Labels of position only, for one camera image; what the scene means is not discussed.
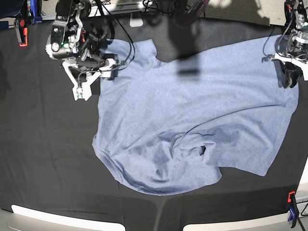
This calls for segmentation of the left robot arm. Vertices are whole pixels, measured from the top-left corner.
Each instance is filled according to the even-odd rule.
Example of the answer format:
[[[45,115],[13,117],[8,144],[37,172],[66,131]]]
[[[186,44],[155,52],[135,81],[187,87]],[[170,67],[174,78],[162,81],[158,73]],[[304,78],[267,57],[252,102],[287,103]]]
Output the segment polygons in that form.
[[[293,88],[299,78],[308,79],[308,2],[284,2],[286,29],[275,45],[274,60],[281,63],[284,88]]]

